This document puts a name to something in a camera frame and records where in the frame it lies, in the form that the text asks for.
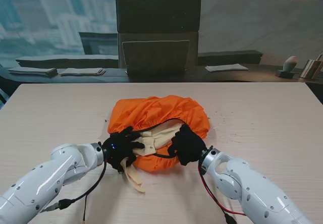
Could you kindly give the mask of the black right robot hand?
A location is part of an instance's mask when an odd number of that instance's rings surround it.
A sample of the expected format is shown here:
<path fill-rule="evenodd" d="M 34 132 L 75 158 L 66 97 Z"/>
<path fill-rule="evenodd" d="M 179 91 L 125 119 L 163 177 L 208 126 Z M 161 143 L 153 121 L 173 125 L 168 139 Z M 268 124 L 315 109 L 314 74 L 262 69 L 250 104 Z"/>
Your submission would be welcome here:
<path fill-rule="evenodd" d="M 199 161 L 203 152 L 207 150 L 204 141 L 188 125 L 182 125 L 171 141 L 168 154 L 176 155 L 183 166 Z"/>

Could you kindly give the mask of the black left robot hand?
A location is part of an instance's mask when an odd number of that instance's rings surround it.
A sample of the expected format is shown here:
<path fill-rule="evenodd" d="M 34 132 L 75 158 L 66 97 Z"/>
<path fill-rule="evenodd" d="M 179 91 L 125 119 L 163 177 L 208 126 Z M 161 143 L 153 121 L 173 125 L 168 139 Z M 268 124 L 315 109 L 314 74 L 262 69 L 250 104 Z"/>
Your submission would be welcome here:
<path fill-rule="evenodd" d="M 104 160 L 119 173 L 130 166 L 137 158 L 134 149 L 145 149 L 145 145 L 136 141 L 140 137 L 138 132 L 129 126 L 121 132 L 110 134 L 102 144 Z"/>

